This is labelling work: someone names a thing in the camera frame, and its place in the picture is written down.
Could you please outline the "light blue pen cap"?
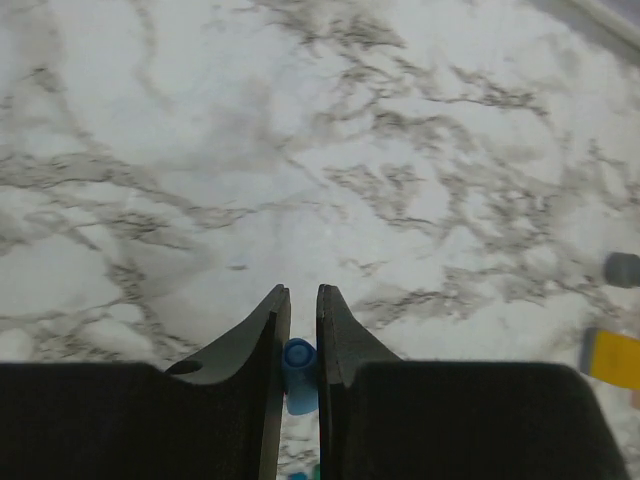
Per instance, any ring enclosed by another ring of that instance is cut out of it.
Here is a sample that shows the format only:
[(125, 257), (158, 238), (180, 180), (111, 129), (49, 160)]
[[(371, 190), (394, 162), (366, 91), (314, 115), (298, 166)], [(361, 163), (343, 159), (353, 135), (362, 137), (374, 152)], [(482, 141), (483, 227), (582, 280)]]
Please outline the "light blue pen cap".
[(281, 371), (288, 413), (301, 416), (317, 410), (316, 349), (301, 338), (288, 340), (283, 349)]

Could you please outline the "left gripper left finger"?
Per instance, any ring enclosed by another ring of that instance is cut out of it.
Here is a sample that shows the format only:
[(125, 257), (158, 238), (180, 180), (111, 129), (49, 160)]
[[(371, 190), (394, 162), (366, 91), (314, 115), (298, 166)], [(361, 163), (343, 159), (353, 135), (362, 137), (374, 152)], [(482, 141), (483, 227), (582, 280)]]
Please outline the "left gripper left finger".
[(5, 363), (5, 479), (273, 479), (290, 296), (167, 369), (144, 362)]

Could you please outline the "yellow grey square stamp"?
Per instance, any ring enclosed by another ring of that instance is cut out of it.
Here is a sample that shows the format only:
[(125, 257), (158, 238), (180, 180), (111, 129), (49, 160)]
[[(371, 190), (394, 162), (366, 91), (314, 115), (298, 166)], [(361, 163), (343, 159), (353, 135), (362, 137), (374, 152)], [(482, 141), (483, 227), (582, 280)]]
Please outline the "yellow grey square stamp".
[(639, 340), (597, 327), (583, 334), (578, 369), (605, 383), (639, 389)]

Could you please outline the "blue grey round stamp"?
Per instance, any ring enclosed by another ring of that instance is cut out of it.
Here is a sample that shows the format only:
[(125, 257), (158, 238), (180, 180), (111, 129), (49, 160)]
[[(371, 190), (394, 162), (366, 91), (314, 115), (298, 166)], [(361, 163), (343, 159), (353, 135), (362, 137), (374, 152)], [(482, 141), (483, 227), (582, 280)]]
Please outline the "blue grey round stamp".
[(640, 257), (636, 254), (613, 252), (604, 262), (603, 276), (607, 285), (618, 288), (640, 286)]

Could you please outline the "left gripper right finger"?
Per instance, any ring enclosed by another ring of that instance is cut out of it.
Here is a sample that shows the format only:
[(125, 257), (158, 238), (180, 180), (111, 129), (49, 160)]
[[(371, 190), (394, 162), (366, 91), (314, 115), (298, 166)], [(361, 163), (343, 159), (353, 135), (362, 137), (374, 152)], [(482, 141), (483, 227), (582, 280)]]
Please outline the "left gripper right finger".
[(325, 479), (625, 479), (599, 404), (573, 369), (539, 362), (409, 361), (317, 296)]

